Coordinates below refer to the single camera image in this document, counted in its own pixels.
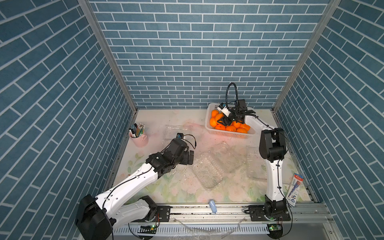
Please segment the orange box four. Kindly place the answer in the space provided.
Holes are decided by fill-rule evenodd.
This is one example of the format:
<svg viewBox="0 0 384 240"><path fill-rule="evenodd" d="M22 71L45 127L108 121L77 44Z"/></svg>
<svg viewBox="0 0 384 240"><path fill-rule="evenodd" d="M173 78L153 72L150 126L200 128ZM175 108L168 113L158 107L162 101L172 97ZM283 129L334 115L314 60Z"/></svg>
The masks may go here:
<svg viewBox="0 0 384 240"><path fill-rule="evenodd" d="M237 122L237 121L233 121L232 122L232 126L234 126L236 129L238 129L238 128L241 128L242 123L241 122Z"/></svg>

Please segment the orange box one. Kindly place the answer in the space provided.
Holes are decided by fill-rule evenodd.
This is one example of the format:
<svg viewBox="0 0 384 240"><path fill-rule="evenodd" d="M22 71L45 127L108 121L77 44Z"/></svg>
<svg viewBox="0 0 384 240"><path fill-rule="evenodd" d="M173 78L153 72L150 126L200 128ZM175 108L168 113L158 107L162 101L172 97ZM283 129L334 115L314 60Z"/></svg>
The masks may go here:
<svg viewBox="0 0 384 240"><path fill-rule="evenodd" d="M241 128L245 129L246 131L249 131L251 129L251 127L247 124L241 124Z"/></svg>
<svg viewBox="0 0 384 240"><path fill-rule="evenodd" d="M215 118L220 112L218 110L212 110L212 118Z"/></svg>
<svg viewBox="0 0 384 240"><path fill-rule="evenodd" d="M247 134L248 131L247 131L246 129L243 129L243 128L238 128L238 129L237 129L237 133Z"/></svg>

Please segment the orange box three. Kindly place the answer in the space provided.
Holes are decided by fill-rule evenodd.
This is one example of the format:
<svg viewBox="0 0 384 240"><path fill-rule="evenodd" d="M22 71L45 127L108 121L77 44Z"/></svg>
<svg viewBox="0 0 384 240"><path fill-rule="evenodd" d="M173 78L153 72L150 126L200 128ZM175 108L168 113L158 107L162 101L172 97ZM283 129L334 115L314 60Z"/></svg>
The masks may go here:
<svg viewBox="0 0 384 240"><path fill-rule="evenodd" d="M221 120L225 115L223 113L219 113L215 116L215 120L216 122L218 122L219 120Z"/></svg>
<svg viewBox="0 0 384 240"><path fill-rule="evenodd" d="M215 126L215 129L216 130L222 130L222 131L225 131L226 130L226 126L222 125L222 124L218 124Z"/></svg>

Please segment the clear plastic clamshell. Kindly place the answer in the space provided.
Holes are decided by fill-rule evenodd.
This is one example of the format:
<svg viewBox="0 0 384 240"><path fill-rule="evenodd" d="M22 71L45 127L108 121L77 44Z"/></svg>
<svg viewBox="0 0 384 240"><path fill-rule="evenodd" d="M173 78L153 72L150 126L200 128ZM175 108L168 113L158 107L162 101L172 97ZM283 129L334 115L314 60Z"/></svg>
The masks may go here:
<svg viewBox="0 0 384 240"><path fill-rule="evenodd" d="M248 178L256 181L267 181L267 165L266 160L264 160L258 148L247 147L246 149L247 157L247 167L246 172ZM282 161L283 163L283 183L289 184L292 180L292 177L295 173L298 173L297 167L295 165L294 159L292 158L290 152L285 155L285 158Z"/></svg>
<svg viewBox="0 0 384 240"><path fill-rule="evenodd" d="M245 164L245 155L234 150L226 142L220 142L195 155L193 173L205 189L213 189L224 178Z"/></svg>
<svg viewBox="0 0 384 240"><path fill-rule="evenodd" d="M190 134L192 131L192 126L174 126L174 125L165 125L163 132L164 140L171 140L177 137L178 133L182 133L184 135Z"/></svg>

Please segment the white perforated plastic basket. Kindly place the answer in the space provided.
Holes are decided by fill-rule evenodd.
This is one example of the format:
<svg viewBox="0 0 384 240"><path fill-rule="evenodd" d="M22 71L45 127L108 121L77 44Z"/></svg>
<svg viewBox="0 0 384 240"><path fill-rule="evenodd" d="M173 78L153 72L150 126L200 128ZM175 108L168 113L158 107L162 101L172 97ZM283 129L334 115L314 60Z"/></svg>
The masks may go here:
<svg viewBox="0 0 384 240"><path fill-rule="evenodd" d="M236 122L234 115L229 113L227 117L222 111L221 104L208 105L205 128L210 134L240 139L248 139L256 134L256 128L246 124L245 120Z"/></svg>

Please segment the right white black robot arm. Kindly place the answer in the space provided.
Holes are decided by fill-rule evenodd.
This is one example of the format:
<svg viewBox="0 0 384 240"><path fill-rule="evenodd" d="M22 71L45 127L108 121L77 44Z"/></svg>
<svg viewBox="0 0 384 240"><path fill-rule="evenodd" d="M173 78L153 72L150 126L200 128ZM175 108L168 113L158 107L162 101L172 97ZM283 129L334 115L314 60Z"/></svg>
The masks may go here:
<svg viewBox="0 0 384 240"><path fill-rule="evenodd" d="M282 190L282 161L288 151L286 136L282 128L274 128L265 123L253 110L238 105L229 107L220 104L218 111L224 114L218 123L229 126L232 122L241 122L250 127L261 126L259 153L266 160L267 167L267 193L265 197L264 213L267 218L273 215L287 213L287 200Z"/></svg>

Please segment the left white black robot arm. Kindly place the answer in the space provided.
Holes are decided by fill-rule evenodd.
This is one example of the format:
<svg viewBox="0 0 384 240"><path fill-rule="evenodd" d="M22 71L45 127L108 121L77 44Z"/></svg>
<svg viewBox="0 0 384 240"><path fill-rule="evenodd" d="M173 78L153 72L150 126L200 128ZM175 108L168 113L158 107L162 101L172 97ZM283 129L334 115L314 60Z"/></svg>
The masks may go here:
<svg viewBox="0 0 384 240"><path fill-rule="evenodd" d="M105 240L113 230L134 221L157 221L157 204L144 196L137 202L127 201L149 184L169 173L177 165L192 165L196 144L174 138L160 152L149 155L138 170L115 187L80 200L75 225L85 240Z"/></svg>

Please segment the pink metal pen bucket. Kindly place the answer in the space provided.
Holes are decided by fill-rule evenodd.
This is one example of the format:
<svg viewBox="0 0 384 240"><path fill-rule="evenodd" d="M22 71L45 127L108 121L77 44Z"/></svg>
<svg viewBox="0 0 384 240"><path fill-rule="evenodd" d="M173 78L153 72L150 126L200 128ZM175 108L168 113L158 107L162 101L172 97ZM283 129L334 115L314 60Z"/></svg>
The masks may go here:
<svg viewBox="0 0 384 240"><path fill-rule="evenodd" d="M140 123L134 123L129 128L129 136L133 140L133 143L138 148L143 148L149 143L148 136L145 133L145 125Z"/></svg>

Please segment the small light blue cylinder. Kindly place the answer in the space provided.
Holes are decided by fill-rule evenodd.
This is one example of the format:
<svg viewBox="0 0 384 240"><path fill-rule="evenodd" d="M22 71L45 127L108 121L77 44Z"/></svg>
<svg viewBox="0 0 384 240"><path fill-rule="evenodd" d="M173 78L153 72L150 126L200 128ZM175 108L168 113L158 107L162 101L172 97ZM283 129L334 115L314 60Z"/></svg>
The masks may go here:
<svg viewBox="0 0 384 240"><path fill-rule="evenodd" d="M217 207L216 207L216 204L215 204L214 200L210 200L209 201L209 206L211 208L212 213L216 214L217 213Z"/></svg>

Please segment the blue white packaged item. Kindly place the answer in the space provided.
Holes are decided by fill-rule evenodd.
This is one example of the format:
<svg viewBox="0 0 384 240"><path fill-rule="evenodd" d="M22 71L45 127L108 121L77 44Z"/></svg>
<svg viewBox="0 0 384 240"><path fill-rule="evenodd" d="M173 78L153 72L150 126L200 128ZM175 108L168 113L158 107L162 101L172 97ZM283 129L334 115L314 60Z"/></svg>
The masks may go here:
<svg viewBox="0 0 384 240"><path fill-rule="evenodd" d="M304 179L299 174L294 174L292 177L292 181L290 183L290 187L286 194L286 200L290 207L294 207L299 197L300 187L302 186Z"/></svg>

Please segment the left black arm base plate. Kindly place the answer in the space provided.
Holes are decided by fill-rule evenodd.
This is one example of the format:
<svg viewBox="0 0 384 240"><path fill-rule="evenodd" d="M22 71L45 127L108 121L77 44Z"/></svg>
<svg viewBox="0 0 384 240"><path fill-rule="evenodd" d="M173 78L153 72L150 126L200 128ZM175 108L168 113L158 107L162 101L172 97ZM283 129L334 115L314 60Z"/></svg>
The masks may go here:
<svg viewBox="0 0 384 240"><path fill-rule="evenodd" d="M144 218L144 221L154 222L155 220L158 222L169 222L171 214L170 206L157 206L150 207L150 211Z"/></svg>

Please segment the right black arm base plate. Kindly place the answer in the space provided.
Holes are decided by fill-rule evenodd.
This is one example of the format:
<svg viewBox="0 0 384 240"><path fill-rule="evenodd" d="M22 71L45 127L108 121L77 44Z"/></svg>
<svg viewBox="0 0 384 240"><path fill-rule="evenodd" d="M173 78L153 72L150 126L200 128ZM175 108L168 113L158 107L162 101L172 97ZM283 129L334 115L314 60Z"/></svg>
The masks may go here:
<svg viewBox="0 0 384 240"><path fill-rule="evenodd" d="M273 208L262 205L250 205L244 210L244 213L250 216L252 222L282 222L291 220L290 212L286 207Z"/></svg>

